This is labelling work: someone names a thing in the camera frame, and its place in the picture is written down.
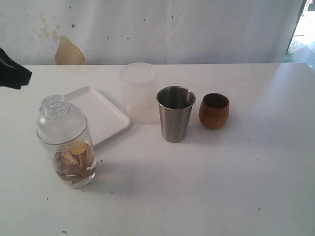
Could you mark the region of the clear plastic shaker lid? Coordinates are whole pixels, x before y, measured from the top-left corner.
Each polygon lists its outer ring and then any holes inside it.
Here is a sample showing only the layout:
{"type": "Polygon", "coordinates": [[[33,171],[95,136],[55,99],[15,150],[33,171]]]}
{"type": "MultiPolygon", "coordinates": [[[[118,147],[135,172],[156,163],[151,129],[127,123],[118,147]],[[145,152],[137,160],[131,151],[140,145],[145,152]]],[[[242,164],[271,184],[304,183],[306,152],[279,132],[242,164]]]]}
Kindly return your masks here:
{"type": "Polygon", "coordinates": [[[78,138],[88,127],[86,116],[65,96],[50,95],[41,102],[36,122],[38,139],[48,145],[60,145],[78,138]]]}

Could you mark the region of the clear plastic shaker cup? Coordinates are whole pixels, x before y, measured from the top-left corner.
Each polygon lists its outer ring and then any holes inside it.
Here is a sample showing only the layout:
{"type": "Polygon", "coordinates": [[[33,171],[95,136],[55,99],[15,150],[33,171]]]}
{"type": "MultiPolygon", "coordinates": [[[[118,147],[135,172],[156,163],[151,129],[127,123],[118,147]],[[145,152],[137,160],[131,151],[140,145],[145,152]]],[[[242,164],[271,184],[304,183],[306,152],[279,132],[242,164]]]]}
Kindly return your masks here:
{"type": "Polygon", "coordinates": [[[94,146],[88,131],[61,144],[40,141],[60,180],[72,188],[81,188],[94,178],[96,160],[94,146]]]}

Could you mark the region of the brown wooden blocks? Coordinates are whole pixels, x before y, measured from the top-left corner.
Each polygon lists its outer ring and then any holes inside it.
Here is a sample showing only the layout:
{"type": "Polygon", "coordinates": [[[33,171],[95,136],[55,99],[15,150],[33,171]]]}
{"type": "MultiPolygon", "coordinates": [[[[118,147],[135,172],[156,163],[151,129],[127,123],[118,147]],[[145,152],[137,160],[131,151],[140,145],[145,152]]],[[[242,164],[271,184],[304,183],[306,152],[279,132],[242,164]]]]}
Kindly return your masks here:
{"type": "Polygon", "coordinates": [[[94,149],[88,145],[88,149],[80,155],[73,155],[70,150],[55,153],[53,166],[56,173],[81,178],[92,175],[96,170],[94,149]]]}

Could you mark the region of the stainless steel cup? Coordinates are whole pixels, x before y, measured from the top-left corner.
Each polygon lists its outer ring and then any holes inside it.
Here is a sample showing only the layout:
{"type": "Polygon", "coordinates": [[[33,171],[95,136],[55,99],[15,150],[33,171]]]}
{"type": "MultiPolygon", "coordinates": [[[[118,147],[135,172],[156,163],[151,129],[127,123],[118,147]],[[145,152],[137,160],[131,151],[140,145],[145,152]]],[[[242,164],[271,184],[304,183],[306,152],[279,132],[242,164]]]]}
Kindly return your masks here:
{"type": "Polygon", "coordinates": [[[161,133],[170,143],[179,143],[186,137],[194,93],[185,87],[169,86],[161,89],[156,99],[159,107],[161,133]]]}

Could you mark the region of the round wooden cup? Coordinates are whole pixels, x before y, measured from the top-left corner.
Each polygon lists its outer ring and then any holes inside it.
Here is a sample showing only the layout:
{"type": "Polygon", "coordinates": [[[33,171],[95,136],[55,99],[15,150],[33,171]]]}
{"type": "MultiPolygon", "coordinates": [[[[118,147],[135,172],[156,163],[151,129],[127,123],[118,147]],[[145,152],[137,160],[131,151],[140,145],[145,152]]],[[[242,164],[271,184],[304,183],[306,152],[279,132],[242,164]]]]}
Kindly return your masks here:
{"type": "Polygon", "coordinates": [[[222,128],[229,117],[229,99],[220,93],[209,93],[202,99],[199,120],[208,129],[222,128]]]}

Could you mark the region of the white backdrop sheet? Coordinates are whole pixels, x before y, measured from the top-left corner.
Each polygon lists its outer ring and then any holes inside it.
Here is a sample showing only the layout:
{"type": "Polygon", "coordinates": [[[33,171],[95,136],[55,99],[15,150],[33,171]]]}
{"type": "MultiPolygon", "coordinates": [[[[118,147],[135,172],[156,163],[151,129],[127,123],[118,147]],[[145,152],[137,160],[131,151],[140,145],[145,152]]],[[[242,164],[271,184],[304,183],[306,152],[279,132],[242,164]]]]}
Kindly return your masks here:
{"type": "Polygon", "coordinates": [[[3,0],[23,65],[282,62],[302,0],[3,0]]]}

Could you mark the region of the white rectangular tray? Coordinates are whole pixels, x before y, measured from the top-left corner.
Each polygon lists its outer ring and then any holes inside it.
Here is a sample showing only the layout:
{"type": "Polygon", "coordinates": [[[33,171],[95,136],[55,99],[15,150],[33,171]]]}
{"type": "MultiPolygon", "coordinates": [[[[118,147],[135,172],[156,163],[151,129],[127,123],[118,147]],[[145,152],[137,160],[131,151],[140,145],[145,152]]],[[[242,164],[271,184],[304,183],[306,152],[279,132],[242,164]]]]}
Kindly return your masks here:
{"type": "Polygon", "coordinates": [[[129,126],[130,119],[93,87],[83,87],[64,95],[86,116],[93,146],[118,134],[129,126]]]}

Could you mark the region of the translucent white plastic cup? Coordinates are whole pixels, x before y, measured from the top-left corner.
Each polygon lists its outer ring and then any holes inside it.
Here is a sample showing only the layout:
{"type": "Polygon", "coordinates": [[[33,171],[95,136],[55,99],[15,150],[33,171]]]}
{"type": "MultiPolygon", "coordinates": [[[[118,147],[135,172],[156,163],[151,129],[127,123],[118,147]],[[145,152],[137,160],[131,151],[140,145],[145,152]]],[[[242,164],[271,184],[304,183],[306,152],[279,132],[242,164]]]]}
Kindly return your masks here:
{"type": "Polygon", "coordinates": [[[133,123],[155,124],[158,120],[158,77],[151,64],[126,65],[119,73],[125,112],[133,123]]]}

